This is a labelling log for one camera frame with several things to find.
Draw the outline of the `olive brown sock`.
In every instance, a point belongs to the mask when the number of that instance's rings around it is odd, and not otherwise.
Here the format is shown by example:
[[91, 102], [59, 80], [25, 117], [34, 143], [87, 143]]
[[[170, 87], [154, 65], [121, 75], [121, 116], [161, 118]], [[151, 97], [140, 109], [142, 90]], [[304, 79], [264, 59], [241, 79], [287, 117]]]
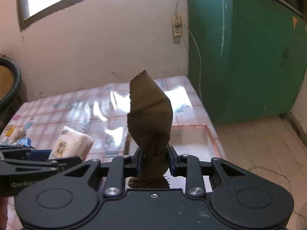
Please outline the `olive brown sock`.
[[127, 126], [132, 139], [143, 151], [143, 161], [140, 175], [131, 177], [128, 186], [169, 188], [164, 175], [169, 168], [166, 153], [173, 122], [171, 102], [145, 70], [131, 80], [130, 100]]

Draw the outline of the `blue tissue pack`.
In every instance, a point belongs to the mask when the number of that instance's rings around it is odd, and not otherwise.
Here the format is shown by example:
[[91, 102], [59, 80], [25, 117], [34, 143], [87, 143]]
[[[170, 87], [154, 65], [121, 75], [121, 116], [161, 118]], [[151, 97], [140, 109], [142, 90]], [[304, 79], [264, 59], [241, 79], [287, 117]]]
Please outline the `blue tissue pack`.
[[26, 148], [29, 148], [29, 149], [33, 149], [34, 147], [32, 146], [31, 144], [31, 139], [27, 136], [25, 136], [24, 138], [20, 139], [18, 142], [17, 142], [17, 145], [20, 146], [20, 147], [26, 147]]

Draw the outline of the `yellow tape roll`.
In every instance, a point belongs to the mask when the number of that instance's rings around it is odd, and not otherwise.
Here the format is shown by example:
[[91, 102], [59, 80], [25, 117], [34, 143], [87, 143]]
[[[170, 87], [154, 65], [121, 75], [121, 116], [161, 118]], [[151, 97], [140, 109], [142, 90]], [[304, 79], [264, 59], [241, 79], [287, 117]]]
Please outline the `yellow tape roll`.
[[5, 136], [11, 136], [14, 131], [15, 131], [15, 126], [14, 125], [8, 125], [5, 128]]

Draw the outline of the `tissue pack with orange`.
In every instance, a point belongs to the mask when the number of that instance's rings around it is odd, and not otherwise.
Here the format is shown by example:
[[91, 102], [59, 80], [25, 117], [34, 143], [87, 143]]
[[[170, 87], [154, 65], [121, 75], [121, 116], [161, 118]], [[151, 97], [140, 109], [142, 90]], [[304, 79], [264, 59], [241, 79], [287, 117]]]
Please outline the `tissue pack with orange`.
[[94, 140], [91, 136], [64, 126], [51, 150], [49, 159], [77, 156], [81, 161], [85, 161], [93, 143]]

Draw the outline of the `pink checkered tablecloth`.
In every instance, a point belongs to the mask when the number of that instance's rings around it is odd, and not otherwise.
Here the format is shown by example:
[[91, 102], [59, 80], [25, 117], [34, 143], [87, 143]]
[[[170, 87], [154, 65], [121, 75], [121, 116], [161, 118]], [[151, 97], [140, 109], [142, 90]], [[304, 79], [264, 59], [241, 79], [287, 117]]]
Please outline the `pink checkered tablecloth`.
[[[156, 82], [171, 101], [172, 125], [207, 124], [216, 133], [187, 77], [161, 78]], [[88, 159], [109, 162], [116, 156], [131, 155], [136, 150], [136, 144], [127, 132], [126, 116], [129, 110], [129, 85], [110, 83], [26, 102], [5, 126], [14, 125], [14, 132], [26, 130], [36, 149], [52, 149], [62, 128], [68, 126], [94, 139]]]

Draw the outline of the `black round basket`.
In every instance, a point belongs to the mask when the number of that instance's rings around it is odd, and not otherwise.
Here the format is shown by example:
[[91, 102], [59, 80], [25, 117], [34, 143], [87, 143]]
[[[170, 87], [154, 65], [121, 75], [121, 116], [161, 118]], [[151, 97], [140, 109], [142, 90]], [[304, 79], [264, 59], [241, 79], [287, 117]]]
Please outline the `black round basket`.
[[21, 72], [12, 60], [1, 57], [1, 113], [12, 103], [21, 87]]

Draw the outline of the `wall power socket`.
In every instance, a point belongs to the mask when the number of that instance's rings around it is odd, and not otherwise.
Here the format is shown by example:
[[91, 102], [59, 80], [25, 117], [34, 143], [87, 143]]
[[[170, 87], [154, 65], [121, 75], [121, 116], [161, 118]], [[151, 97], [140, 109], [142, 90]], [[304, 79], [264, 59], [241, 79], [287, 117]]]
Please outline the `wall power socket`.
[[182, 19], [181, 16], [174, 16], [173, 20], [173, 36], [181, 37], [182, 36]]

